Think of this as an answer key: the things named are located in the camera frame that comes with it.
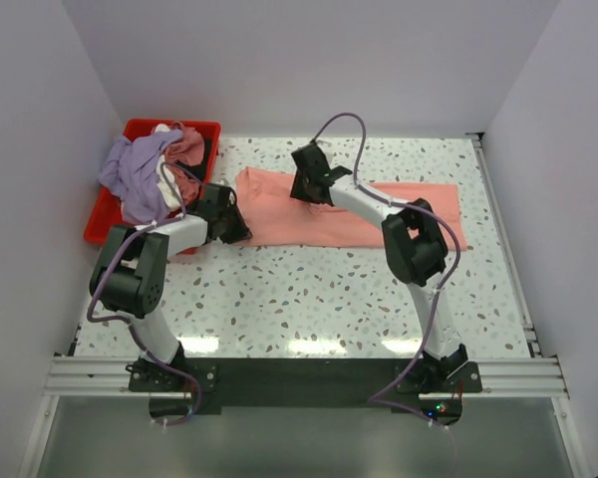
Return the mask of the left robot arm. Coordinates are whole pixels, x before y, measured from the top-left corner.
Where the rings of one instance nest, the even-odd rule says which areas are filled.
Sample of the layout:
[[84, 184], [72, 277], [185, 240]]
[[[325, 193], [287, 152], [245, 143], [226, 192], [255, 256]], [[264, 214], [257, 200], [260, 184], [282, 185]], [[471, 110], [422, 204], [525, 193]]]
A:
[[252, 237], [234, 189], [208, 183], [191, 211], [162, 222], [111, 228], [94, 268], [86, 318], [93, 324], [121, 322], [153, 363], [151, 378], [164, 390], [186, 379], [183, 346], [161, 311], [168, 260], [214, 241], [234, 244]]

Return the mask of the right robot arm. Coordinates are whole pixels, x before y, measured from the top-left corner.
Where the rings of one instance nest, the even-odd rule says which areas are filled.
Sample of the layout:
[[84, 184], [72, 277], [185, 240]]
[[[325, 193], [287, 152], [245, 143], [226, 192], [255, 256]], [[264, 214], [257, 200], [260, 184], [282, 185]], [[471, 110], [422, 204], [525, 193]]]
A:
[[343, 166], [331, 167], [314, 141], [291, 153], [296, 173], [295, 199], [351, 212], [381, 231], [386, 260], [394, 277], [412, 296], [424, 332], [424, 378], [437, 391], [448, 390], [467, 363], [465, 345], [443, 288], [456, 265], [447, 266], [449, 225], [424, 199], [396, 199], [358, 180]]

